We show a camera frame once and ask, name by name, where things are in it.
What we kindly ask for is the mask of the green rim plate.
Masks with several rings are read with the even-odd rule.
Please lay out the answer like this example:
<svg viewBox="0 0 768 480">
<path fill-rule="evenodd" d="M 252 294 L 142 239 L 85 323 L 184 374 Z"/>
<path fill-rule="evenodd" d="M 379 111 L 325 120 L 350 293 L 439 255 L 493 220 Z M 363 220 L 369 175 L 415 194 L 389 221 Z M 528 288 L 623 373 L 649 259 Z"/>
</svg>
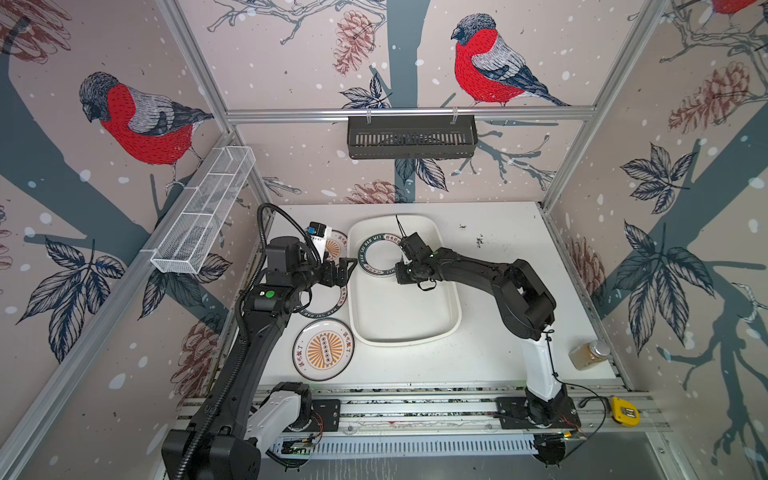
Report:
<svg viewBox="0 0 768 480">
<path fill-rule="evenodd" d="M 326 287 L 315 285 L 310 290 L 311 294 L 303 292 L 301 302 L 308 306 L 300 311 L 300 314 L 309 319 L 322 319 L 333 316 L 347 300 L 347 287 Z"/>
<path fill-rule="evenodd" d="M 365 239 L 357 258 L 362 270 L 374 277 L 390 277 L 403 259 L 401 237 L 391 233 L 378 233 Z"/>
</svg>

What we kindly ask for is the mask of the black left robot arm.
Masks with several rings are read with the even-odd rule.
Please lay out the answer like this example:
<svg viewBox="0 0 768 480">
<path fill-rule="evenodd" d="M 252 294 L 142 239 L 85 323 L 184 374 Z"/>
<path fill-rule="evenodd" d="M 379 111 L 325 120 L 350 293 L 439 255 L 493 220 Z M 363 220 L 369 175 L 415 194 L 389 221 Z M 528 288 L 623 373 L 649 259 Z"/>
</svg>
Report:
<svg viewBox="0 0 768 480">
<path fill-rule="evenodd" d="M 247 432 L 251 407 L 290 317 L 303 309 L 301 295 L 316 285 L 343 287 L 358 262 L 317 259 L 310 238 L 277 237 L 264 245 L 258 272 L 239 297 L 238 336 L 203 405 L 183 429 L 169 431 L 161 454 L 172 479 L 255 479 L 262 454 L 288 426 L 312 416 L 309 388 L 283 382 L 259 410 L 265 427 Z"/>
</svg>

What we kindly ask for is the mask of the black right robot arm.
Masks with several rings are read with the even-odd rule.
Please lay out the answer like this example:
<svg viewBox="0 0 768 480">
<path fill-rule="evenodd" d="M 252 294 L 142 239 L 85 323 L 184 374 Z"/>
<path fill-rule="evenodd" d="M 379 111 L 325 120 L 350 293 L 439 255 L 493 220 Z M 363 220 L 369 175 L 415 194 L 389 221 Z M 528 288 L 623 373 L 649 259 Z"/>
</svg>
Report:
<svg viewBox="0 0 768 480">
<path fill-rule="evenodd" d="M 533 267 L 525 260 L 494 263 L 461 255 L 451 249 L 431 249 L 417 233 L 401 240 L 404 259 L 395 266 L 400 285 L 435 287 L 454 282 L 491 295 L 502 323 L 520 340 L 526 368 L 527 419 L 548 427 L 561 419 L 567 390 L 558 378 L 551 353 L 551 326 L 556 301 Z"/>
</svg>

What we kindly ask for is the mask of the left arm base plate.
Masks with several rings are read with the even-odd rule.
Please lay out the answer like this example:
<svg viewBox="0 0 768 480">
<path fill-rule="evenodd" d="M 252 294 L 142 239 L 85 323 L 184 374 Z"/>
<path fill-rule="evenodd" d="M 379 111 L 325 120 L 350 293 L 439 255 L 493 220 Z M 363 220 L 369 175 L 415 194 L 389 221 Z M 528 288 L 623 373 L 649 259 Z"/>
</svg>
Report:
<svg viewBox="0 0 768 480">
<path fill-rule="evenodd" d="M 312 401 L 312 414 L 309 419 L 286 427 L 284 433 L 327 433 L 337 432 L 340 423 L 341 401 L 321 399 Z"/>
</svg>

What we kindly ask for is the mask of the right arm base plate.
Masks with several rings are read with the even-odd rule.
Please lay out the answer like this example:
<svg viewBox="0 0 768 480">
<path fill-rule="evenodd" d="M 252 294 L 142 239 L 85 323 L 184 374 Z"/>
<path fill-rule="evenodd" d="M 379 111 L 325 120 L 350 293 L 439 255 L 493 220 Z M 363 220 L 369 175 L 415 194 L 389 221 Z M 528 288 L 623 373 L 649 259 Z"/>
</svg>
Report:
<svg viewBox="0 0 768 480">
<path fill-rule="evenodd" d="M 547 402 L 537 398 L 497 397 L 495 405 L 494 417 L 499 420 L 503 430 L 581 428 L 576 407 L 568 396 Z"/>
</svg>

